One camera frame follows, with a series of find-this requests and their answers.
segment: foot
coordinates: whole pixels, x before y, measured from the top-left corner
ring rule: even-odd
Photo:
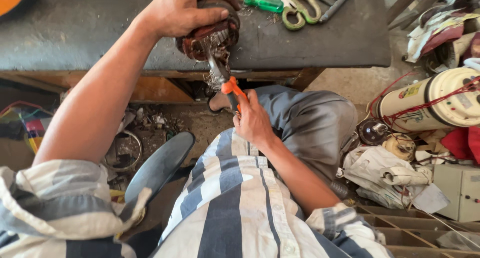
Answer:
[[[217,92],[209,102],[212,111],[218,111],[222,108],[229,108],[229,98],[222,92]]]

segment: green screwdriver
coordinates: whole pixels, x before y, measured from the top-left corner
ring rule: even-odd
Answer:
[[[243,0],[247,6],[256,6],[264,11],[281,13],[283,11],[283,2],[281,0]]]

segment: black chair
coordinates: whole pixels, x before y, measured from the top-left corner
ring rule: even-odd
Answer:
[[[152,189],[150,203],[176,174],[175,179],[188,175],[193,168],[189,166],[179,170],[183,161],[195,144],[195,136],[191,132],[180,132],[157,149],[138,169],[125,191],[125,203],[134,203],[143,188]]]
[[[126,220],[132,214],[137,197],[143,188],[152,189],[147,206],[166,183],[188,176],[194,165],[180,168],[195,144],[190,132],[180,132],[157,149],[138,169],[125,191],[125,207],[120,218]],[[134,234],[127,243],[134,249],[137,258],[147,258],[159,245],[163,229],[157,225],[151,230]]]

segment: striped shirt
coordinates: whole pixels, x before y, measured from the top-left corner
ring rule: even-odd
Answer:
[[[0,173],[0,257],[74,258],[82,245],[90,257],[135,257],[125,243],[91,238],[128,229],[149,189],[125,214],[106,196],[105,170],[90,162],[55,160],[16,175],[7,168]],[[22,206],[24,197],[42,206]],[[228,129],[197,161],[153,257],[393,257],[380,238],[341,203],[305,219],[267,158]]]

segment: green scissors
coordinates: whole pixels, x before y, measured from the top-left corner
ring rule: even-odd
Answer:
[[[315,16],[312,17],[308,13],[308,9],[299,1],[299,0],[281,0],[283,2],[283,11],[282,11],[282,20],[285,24],[285,27],[290,30],[299,30],[303,28],[305,22],[309,24],[315,24],[320,20],[322,16],[322,11],[320,6],[315,0],[306,0],[315,10]],[[296,15],[297,23],[291,23],[288,21],[288,15]]]

